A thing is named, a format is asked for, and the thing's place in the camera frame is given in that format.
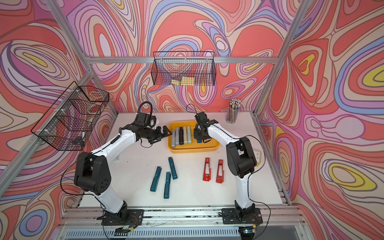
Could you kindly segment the light green pliers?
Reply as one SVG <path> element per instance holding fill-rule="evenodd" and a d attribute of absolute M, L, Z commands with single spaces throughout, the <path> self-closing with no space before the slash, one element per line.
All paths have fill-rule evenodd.
<path fill-rule="evenodd" d="M 192 133 L 191 133 L 191 127 L 187 126 L 187 141 L 188 144 L 192 143 Z"/>

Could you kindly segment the beige pruning pliers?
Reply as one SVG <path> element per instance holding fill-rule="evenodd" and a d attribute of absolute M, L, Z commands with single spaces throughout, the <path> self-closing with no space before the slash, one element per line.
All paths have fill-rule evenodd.
<path fill-rule="evenodd" d="M 188 134 L 187 134 L 187 127 L 183 126 L 183 143 L 186 145 L 188 143 Z"/>

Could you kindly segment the yellow plastic storage tray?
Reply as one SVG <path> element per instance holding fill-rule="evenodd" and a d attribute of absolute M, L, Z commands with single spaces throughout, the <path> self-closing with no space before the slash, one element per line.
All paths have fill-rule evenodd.
<path fill-rule="evenodd" d="M 184 121 L 176 121 L 172 122 L 168 125 L 168 129 L 172 132 L 172 129 L 183 127 L 183 126 L 190 126 L 191 127 L 191 133 L 192 133 L 192 143 L 186 144 L 186 145 L 179 145 L 175 146 L 175 148 L 171 148 L 171 141 L 172 137 L 168 137 L 168 149 L 173 154 L 189 154 L 189 153 L 203 153 L 203 152 L 213 152 L 216 151 L 220 143 L 214 139 L 212 139 L 208 143 L 201 143 L 199 144 L 197 140 L 194 139 L 194 128 L 197 124 L 196 120 L 184 120 Z"/>

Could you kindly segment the black pruning pliers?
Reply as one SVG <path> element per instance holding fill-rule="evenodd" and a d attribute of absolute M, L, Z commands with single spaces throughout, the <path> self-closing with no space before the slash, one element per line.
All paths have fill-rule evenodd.
<path fill-rule="evenodd" d="M 184 128 L 179 127 L 179 145 L 184 145 Z"/>

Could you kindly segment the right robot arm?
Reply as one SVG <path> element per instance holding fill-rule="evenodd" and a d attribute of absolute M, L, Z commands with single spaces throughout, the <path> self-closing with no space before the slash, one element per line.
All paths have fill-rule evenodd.
<path fill-rule="evenodd" d="M 240 138 L 231 134 L 216 120 L 209 120 L 204 112 L 197 113 L 195 119 L 197 123 L 194 128 L 194 138 L 196 140 L 204 142 L 214 139 L 226 147 L 227 165 L 236 178 L 235 213 L 240 221 L 244 221 L 256 211 L 255 203 L 250 199 L 249 180 L 260 158 L 255 156 L 249 138 Z"/>

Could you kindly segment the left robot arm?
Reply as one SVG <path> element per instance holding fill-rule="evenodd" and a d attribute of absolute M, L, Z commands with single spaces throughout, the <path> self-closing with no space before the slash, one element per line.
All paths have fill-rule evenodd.
<path fill-rule="evenodd" d="M 120 128 L 111 141 L 90 153 L 82 152 L 76 162 L 74 184 L 95 197 L 106 212 L 121 212 L 125 202 L 111 186 L 109 163 L 141 139 L 152 145 L 172 135 L 167 126 L 159 127 L 157 122 L 152 114 L 137 113 L 135 120 Z"/>

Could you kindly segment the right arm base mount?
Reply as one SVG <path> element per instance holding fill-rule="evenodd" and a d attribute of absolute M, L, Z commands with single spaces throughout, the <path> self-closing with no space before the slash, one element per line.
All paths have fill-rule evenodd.
<path fill-rule="evenodd" d="M 223 224 L 225 225 L 251 224 L 259 226 L 264 222 L 260 209 L 253 207 L 245 210 L 224 208 L 221 209 L 218 215 L 222 218 Z"/>

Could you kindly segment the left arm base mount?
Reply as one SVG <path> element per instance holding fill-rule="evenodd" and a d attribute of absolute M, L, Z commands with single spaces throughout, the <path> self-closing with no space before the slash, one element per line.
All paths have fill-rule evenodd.
<path fill-rule="evenodd" d="M 122 209 L 116 214 L 104 211 L 98 220 L 102 221 L 103 226 L 135 227 L 142 224 L 143 217 L 144 210 L 142 209 Z"/>

